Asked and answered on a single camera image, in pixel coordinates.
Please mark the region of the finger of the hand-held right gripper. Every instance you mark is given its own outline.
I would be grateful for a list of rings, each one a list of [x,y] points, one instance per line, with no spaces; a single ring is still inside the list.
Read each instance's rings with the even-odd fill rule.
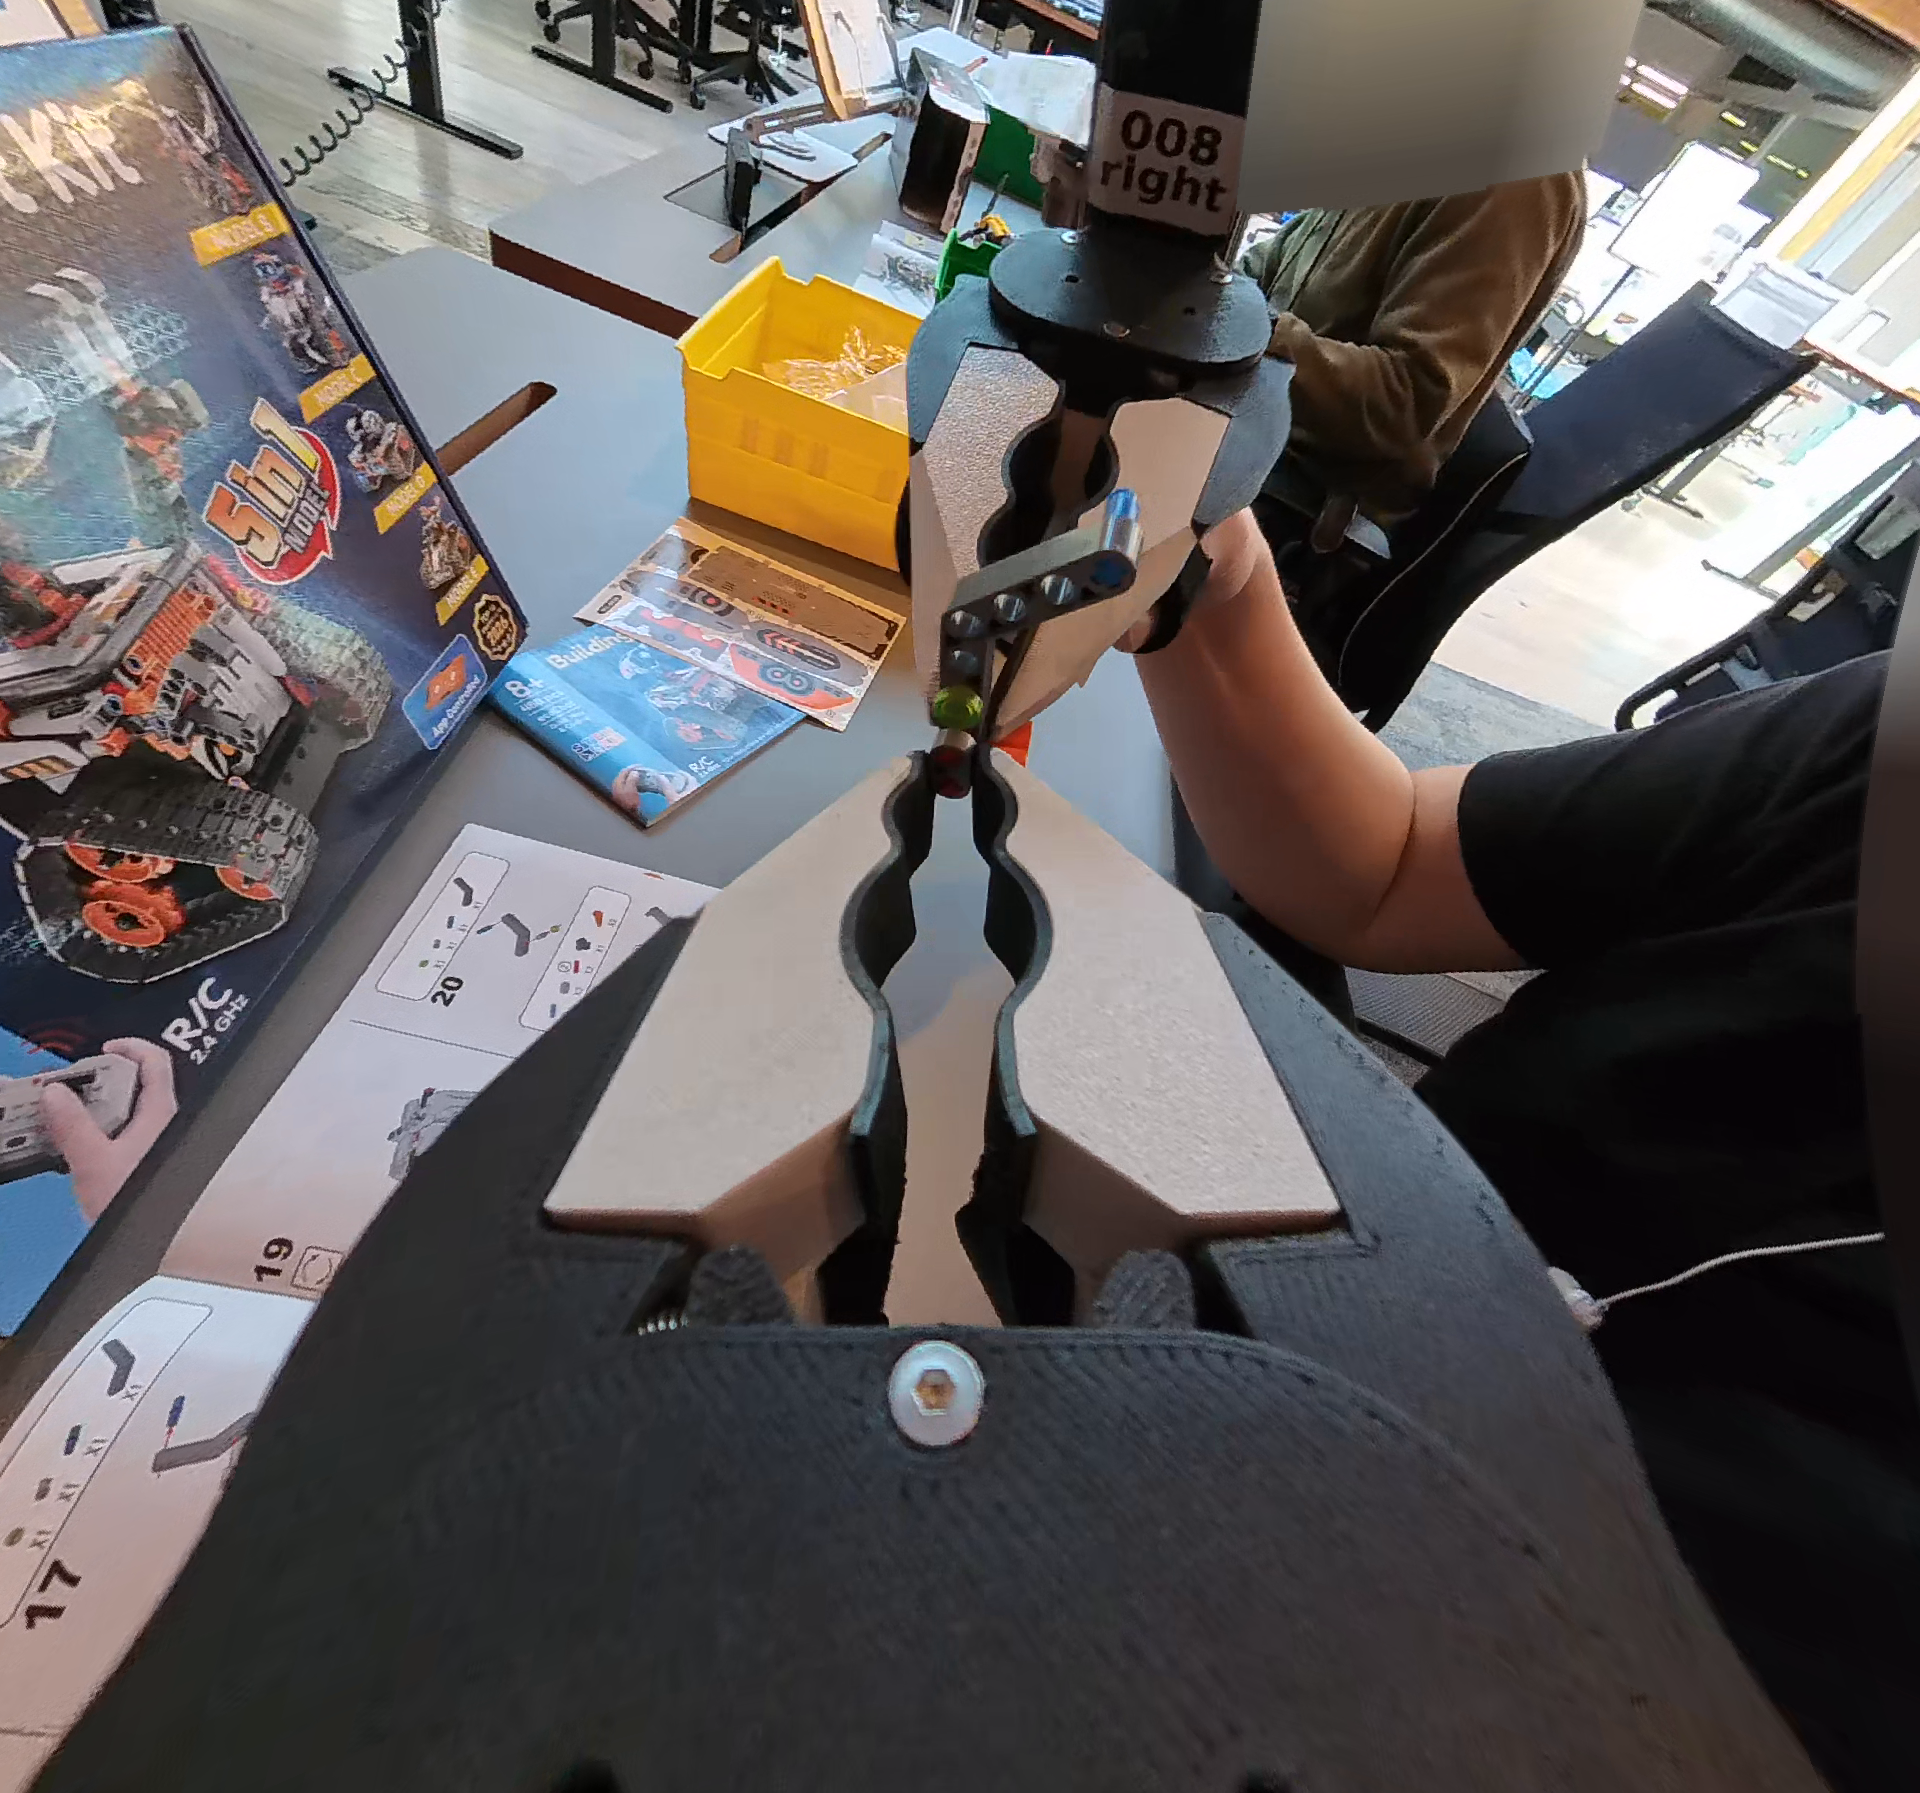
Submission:
[[[1194,546],[1192,518],[1231,419],[1188,399],[1133,401],[1116,410],[1109,438],[1117,487],[1139,500],[1142,549],[1135,586],[1091,608],[1039,626],[990,735],[1030,723],[1091,675],[1098,659],[1145,623]]]
[[[979,542],[1012,488],[1012,449],[1057,414],[1061,389],[1017,348],[971,346],[909,471],[914,653],[941,651],[957,584],[981,567]]]

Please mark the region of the yellow plastic bin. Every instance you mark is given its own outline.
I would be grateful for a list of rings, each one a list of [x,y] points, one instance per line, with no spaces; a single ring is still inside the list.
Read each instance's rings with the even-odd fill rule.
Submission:
[[[782,262],[745,275],[678,341],[690,492],[714,508],[854,561],[895,569],[911,441],[762,375],[780,357],[826,357],[850,326],[911,348],[920,320]]]

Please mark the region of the black mesh office chair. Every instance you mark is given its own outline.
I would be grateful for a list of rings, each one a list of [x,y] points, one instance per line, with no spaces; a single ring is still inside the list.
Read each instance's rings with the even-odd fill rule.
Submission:
[[[1626,696],[1615,729],[1667,721],[1723,696],[1886,651],[1898,635],[1918,539],[1918,459],[1891,466],[1837,539],[1747,626]]]
[[[1491,394],[1427,496],[1384,532],[1354,518],[1317,550],[1302,485],[1261,499],[1302,635],[1342,705],[1379,731],[1501,578],[1733,436],[1817,361],[1812,346],[1765,341],[1693,287],[1528,414]]]

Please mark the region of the green plastic bin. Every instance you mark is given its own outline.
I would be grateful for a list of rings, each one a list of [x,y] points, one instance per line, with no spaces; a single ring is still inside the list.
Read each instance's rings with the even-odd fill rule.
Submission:
[[[990,122],[975,155],[972,179],[991,193],[1039,211],[1043,177],[1037,177],[1034,160],[1039,153],[1040,163],[1050,164],[1055,134],[1037,133],[1012,110],[991,100],[986,110]]]
[[[997,256],[1020,236],[1024,228],[1009,224],[1004,214],[982,214],[953,228],[936,275],[936,306],[946,303],[961,279],[986,277]]]

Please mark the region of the blue robot kit box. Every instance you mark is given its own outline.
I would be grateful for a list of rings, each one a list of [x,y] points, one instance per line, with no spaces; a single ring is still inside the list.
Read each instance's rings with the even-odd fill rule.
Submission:
[[[189,28],[3,61],[5,1339],[524,639]]]

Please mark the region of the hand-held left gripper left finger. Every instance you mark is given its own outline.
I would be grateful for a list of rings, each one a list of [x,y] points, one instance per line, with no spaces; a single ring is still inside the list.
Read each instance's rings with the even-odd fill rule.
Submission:
[[[700,910],[558,1178],[567,1230],[745,1247],[879,1326],[905,1105],[885,996],[917,939],[923,757],[900,757]]]

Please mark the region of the grey desk with brown edge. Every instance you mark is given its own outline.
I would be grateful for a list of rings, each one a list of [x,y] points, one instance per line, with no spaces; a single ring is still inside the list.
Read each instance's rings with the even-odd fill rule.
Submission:
[[[737,280],[767,262],[798,279],[854,287],[875,228],[895,220],[925,231],[897,204],[894,140],[847,179],[799,208],[730,262],[712,250],[720,228],[664,204],[684,173],[718,146],[697,124],[679,146],[607,177],[542,196],[489,228],[494,267],[678,341]]]

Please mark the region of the sticker sheet with orange prints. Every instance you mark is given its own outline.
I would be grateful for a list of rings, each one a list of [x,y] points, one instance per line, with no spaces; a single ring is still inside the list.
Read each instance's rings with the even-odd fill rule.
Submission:
[[[657,647],[833,731],[847,729],[880,667],[826,634],[659,567],[603,588],[573,616]]]

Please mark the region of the grey angled building beam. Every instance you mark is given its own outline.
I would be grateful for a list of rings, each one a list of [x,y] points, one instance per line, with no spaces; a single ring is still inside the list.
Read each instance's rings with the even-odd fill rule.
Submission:
[[[1088,523],[1051,529],[1039,490],[1013,490],[985,523],[994,559],[961,576],[939,623],[928,700],[936,743],[927,782],[938,797],[968,797],[976,750],[994,735],[1033,635],[1129,594],[1142,556],[1142,511],[1117,485]]]

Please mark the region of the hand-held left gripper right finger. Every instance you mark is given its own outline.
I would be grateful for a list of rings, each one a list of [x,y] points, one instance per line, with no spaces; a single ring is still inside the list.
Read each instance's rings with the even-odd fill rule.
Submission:
[[[996,1015],[971,1261],[1067,1326],[1131,1253],[1325,1234],[1342,1205],[1196,904],[1001,755],[972,784]]]

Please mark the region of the white board on stand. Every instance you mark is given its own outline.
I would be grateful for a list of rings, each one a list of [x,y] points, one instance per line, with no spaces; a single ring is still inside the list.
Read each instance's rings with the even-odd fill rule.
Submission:
[[[1765,224],[1747,196],[1759,171],[1691,141],[1643,191],[1606,245],[1625,267],[1685,287],[1716,283]]]

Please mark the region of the white drawstring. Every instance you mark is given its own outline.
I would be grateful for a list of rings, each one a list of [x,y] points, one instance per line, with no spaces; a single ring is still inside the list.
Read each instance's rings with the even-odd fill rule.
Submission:
[[[1824,1236],[1824,1238],[1812,1238],[1812,1240],[1799,1240],[1799,1242],[1793,1240],[1793,1242],[1750,1247],[1743,1251],[1718,1253],[1714,1256],[1698,1261],[1667,1277],[1625,1287],[1622,1290],[1618,1288],[1611,1294],[1589,1292],[1577,1277],[1572,1277],[1572,1274],[1560,1267],[1549,1267],[1549,1282],[1554,1287],[1560,1300],[1567,1304],[1567,1311],[1572,1316],[1576,1324],[1583,1331],[1593,1334],[1599,1330],[1599,1326],[1606,1321],[1611,1314],[1618,1311],[1621,1306],[1633,1300],[1648,1300],[1654,1296],[1662,1296],[1683,1287],[1696,1284],[1700,1280],[1718,1275],[1726,1270],[1746,1267],[1751,1264],[1767,1264],[1774,1258],[1798,1258],[1798,1256],[1814,1256],[1814,1255],[1826,1255],[1826,1253],[1853,1253],[1853,1251],[1866,1251],[1866,1248],[1881,1247],[1881,1245],[1884,1245],[1884,1232],[1879,1230],[1879,1232],[1866,1232],[1866,1234]]]

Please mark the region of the person's right hand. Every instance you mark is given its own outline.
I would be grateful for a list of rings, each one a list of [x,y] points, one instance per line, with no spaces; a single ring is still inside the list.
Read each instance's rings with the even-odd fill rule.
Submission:
[[[1200,532],[1165,594],[1120,635],[1116,649],[1131,656],[1161,653],[1199,614],[1231,605],[1261,576],[1271,573],[1273,554],[1257,522],[1257,508],[1237,508]]]

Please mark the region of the sticker sheet with dark cutouts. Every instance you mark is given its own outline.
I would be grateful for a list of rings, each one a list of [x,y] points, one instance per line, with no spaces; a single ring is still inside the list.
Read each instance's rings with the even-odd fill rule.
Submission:
[[[905,626],[887,607],[686,520],[663,532],[640,561],[872,664],[887,659]]]

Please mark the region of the clear plastic parts bags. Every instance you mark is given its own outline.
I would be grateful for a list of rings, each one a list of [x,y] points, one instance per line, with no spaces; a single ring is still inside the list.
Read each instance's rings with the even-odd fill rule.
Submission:
[[[850,326],[826,357],[780,357],[762,375],[816,404],[859,414],[900,434],[909,427],[905,345]]]

